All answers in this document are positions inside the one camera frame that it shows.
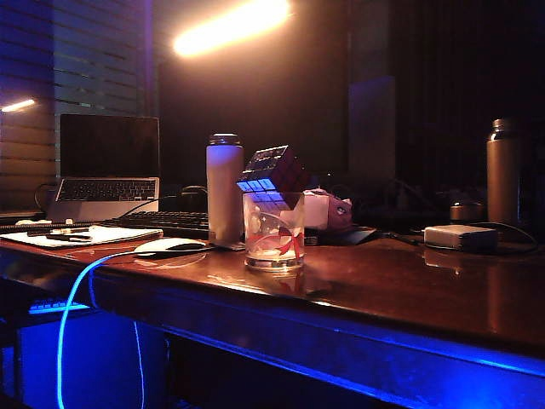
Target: thermos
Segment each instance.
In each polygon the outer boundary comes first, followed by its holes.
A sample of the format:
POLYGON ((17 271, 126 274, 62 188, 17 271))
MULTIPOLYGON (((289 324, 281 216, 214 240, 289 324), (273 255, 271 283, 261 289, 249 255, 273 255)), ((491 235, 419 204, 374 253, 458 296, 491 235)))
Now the thermos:
POLYGON ((522 141, 510 119, 496 119, 486 142, 488 220, 514 226, 520 220, 522 141))
POLYGON ((239 248, 244 232, 242 191, 237 179, 244 170, 244 150, 237 135, 213 134, 206 147, 209 241, 239 248))

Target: lamp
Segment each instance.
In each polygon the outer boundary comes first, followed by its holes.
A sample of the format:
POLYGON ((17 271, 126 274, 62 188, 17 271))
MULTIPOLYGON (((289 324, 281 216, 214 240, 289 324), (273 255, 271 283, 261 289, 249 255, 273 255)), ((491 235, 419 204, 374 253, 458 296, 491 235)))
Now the lamp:
POLYGON ((289 11, 287 0, 253 0, 184 32, 175 51, 188 57, 219 48, 279 25, 289 11))

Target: desk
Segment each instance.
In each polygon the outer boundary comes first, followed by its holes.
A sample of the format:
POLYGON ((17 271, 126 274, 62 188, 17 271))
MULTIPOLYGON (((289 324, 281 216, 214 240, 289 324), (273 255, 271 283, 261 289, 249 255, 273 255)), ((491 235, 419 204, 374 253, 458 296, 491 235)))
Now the desk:
MULTIPOLYGON (((0 240, 0 272, 67 295, 83 266, 141 241, 46 251, 0 240)), ((98 306, 408 407, 545 407, 545 256, 479 256, 380 239, 307 247, 287 277, 242 252, 123 256, 98 306)), ((79 302, 89 302, 83 285, 79 302)))

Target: drinking glass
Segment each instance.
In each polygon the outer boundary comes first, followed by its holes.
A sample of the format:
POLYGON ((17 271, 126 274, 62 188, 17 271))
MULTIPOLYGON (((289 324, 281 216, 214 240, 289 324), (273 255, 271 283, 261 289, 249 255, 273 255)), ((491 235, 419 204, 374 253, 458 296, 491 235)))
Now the drinking glass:
POLYGON ((299 268, 305 256, 303 193, 245 193, 246 265, 283 272, 299 268))

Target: power adapter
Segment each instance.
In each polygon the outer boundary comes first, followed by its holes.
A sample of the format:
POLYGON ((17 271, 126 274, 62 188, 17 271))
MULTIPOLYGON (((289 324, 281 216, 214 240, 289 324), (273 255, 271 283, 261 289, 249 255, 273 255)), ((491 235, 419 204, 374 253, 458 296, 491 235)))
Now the power adapter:
POLYGON ((477 228, 462 224, 431 226, 424 229, 426 245, 461 251, 491 251, 497 247, 498 232, 494 228, 477 228))

